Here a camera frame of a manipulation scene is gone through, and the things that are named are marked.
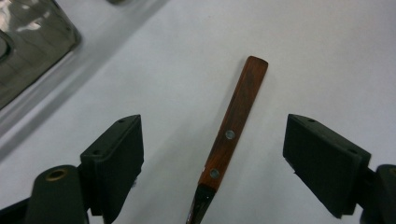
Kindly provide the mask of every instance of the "white surface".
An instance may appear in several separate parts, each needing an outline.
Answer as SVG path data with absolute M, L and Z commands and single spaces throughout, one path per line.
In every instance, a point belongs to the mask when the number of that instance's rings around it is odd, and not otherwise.
M 249 55 L 269 63 L 204 223 L 359 223 L 333 218 L 282 157 L 289 113 L 396 163 L 395 1 L 59 0 L 82 32 L 70 77 L 0 139 L 0 207 L 115 120 L 141 114 L 145 163 L 116 223 L 184 223 Z M 91 218 L 91 223 L 103 223 Z

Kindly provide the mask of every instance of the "screw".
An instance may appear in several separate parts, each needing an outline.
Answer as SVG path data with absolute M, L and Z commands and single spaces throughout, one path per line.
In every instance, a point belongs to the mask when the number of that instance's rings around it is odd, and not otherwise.
M 231 140 L 235 138 L 235 133 L 231 130 L 228 130 L 227 132 L 225 132 L 225 137 Z

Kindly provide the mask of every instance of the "knife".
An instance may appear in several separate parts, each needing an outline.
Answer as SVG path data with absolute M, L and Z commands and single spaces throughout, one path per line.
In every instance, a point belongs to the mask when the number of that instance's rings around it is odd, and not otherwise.
M 253 56 L 247 58 L 233 98 L 221 123 L 218 136 L 207 158 L 192 201 L 186 224 L 201 223 L 227 170 L 236 144 L 248 119 L 264 79 L 268 62 Z

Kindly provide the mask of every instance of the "wooden handle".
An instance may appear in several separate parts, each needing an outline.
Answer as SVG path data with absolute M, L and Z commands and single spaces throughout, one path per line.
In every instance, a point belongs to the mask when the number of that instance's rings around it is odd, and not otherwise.
M 268 62 L 262 59 L 253 56 L 247 58 L 198 184 L 218 190 L 267 67 Z

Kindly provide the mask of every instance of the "black plastic part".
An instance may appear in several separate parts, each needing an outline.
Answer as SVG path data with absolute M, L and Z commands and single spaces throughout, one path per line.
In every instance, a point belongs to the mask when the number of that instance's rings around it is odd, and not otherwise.
M 188 224 L 201 223 L 207 208 L 215 197 L 216 191 L 206 185 L 198 185 L 195 191 L 194 199 L 192 201 L 189 216 L 187 217 Z
M 379 166 L 371 184 L 369 197 L 361 204 L 361 224 L 396 223 L 396 166 Z
M 94 216 L 102 215 L 105 223 L 117 218 L 141 172 L 143 156 L 139 115 L 115 122 L 81 154 L 79 169 Z
M 0 223 L 23 224 L 26 216 L 28 203 L 29 199 L 25 199 L 0 210 Z
M 289 115 L 283 156 L 335 217 L 353 214 L 370 153 L 313 119 Z
M 37 177 L 25 224 L 38 223 L 88 223 L 76 167 L 54 167 Z

